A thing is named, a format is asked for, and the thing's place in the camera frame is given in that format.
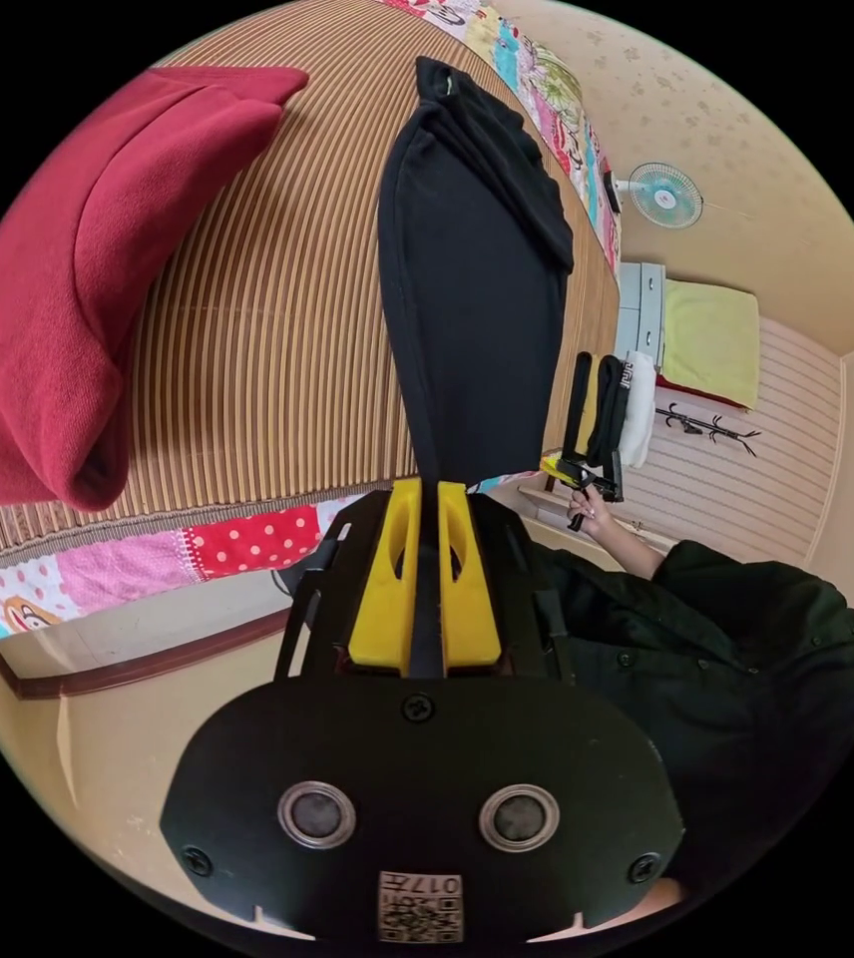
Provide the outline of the person's left hand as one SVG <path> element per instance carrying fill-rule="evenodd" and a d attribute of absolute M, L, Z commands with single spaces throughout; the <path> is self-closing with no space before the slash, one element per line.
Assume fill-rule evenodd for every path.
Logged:
<path fill-rule="evenodd" d="M 687 897 L 683 885 L 672 878 L 659 879 L 640 903 L 642 916 L 656 914 L 674 907 Z"/>

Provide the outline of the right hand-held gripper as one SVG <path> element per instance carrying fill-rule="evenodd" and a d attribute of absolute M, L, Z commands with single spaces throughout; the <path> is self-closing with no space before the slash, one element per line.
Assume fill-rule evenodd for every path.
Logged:
<path fill-rule="evenodd" d="M 602 465 L 596 468 L 590 467 L 582 456 L 564 456 L 561 452 L 545 454 L 540 467 L 571 490 L 585 493 L 595 488 L 607 503 L 624 501 L 623 467 L 618 449 L 606 456 Z"/>

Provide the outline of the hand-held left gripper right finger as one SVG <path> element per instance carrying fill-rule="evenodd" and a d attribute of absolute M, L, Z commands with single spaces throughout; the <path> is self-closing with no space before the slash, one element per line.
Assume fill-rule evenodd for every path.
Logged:
<path fill-rule="evenodd" d="M 488 669 L 501 657 L 482 552 L 464 486 L 437 487 L 440 628 L 446 669 Z"/>

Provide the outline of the person's right hand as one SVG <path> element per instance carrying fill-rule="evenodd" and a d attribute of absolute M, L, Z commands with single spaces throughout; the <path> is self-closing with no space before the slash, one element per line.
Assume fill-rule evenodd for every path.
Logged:
<path fill-rule="evenodd" d="M 611 534 L 618 530 L 606 501 L 595 485 L 573 491 L 567 518 L 573 531 L 589 536 L 604 548 L 611 539 Z"/>

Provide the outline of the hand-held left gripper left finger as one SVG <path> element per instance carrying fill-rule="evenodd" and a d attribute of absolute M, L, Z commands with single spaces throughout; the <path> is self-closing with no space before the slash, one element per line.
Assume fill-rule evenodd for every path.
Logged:
<path fill-rule="evenodd" d="M 421 481 L 397 482 L 386 501 L 347 646 L 358 667 L 410 666 L 421 511 Z"/>

